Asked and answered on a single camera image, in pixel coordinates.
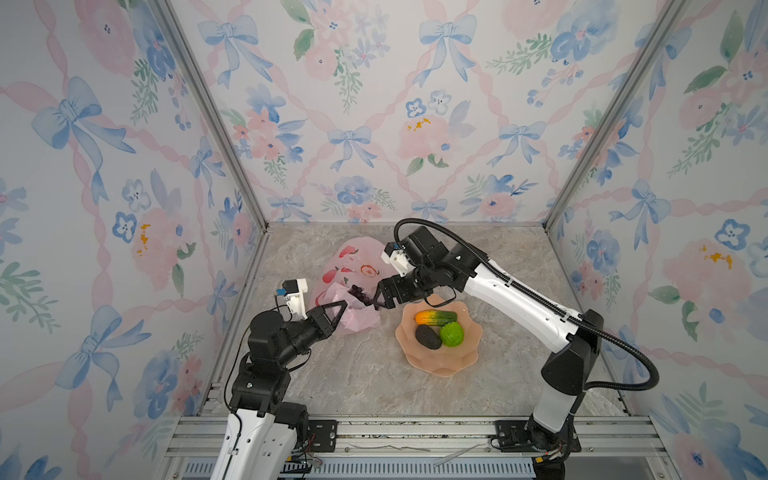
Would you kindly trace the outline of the pink plastic bag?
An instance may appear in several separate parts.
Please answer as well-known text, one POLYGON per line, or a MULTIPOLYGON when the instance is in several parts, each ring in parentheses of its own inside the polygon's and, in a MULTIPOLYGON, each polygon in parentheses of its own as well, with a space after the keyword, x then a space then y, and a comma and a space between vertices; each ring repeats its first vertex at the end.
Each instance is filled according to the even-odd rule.
POLYGON ((371 237, 353 238, 342 245, 326 264, 310 295, 312 307, 344 300, 347 302, 337 334, 351 335, 377 327, 380 313, 351 293, 358 287, 361 296, 372 299, 378 282, 396 274, 381 255, 384 244, 371 237))

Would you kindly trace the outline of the green apple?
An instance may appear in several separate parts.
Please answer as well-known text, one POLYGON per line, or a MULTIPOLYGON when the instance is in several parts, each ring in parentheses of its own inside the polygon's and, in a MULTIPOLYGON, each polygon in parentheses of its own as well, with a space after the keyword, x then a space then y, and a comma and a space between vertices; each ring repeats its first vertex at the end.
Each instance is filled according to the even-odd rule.
POLYGON ((459 322, 450 322, 440 328, 439 337, 445 347, 455 348, 464 342, 465 333, 459 322))

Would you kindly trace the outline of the purple grape bunch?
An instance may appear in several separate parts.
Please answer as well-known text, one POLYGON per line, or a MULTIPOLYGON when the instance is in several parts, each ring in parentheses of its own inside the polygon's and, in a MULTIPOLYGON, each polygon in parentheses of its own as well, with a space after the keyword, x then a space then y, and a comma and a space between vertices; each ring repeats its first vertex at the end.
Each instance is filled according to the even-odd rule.
POLYGON ((360 286, 353 285, 348 293, 365 306, 373 305, 373 299, 360 286))

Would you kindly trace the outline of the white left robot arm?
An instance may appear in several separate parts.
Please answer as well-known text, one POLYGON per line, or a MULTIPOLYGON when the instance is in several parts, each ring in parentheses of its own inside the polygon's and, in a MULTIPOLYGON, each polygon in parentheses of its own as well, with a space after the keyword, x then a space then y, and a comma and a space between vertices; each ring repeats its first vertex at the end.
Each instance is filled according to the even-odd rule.
POLYGON ((330 338, 346 310, 341 300, 314 307, 299 321, 286 320, 279 308, 252 319, 248 351, 233 369, 237 376, 225 401, 229 415, 213 479, 277 479, 286 462, 309 461, 307 407, 284 400, 290 363, 330 338))

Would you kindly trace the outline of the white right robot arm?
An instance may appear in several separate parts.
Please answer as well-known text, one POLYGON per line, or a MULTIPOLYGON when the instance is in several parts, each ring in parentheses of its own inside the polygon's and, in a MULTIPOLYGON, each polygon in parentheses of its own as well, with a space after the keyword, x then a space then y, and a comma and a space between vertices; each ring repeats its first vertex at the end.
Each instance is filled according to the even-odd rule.
POLYGON ((381 254, 396 273, 378 283, 375 306, 393 309, 447 287, 491 305, 528 330, 550 351, 541 369, 544 385, 525 426, 517 433, 497 432, 495 446, 501 451, 539 452, 546 462, 564 461, 575 446, 575 414, 599 355, 602 317, 548 299, 441 225, 410 222, 415 230, 396 236, 381 254))

